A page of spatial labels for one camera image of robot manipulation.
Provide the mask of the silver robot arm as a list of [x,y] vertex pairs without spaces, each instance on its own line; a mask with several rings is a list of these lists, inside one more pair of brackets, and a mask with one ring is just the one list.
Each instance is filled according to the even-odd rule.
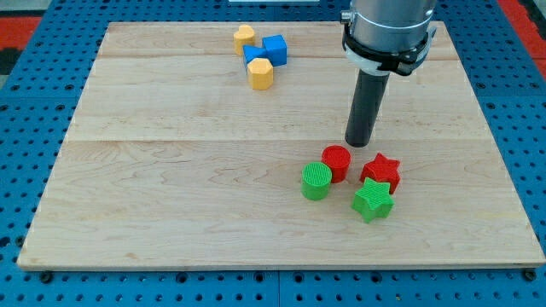
[[372,76],[409,76],[431,48],[435,6],[435,0],[352,0],[340,12],[346,57]]

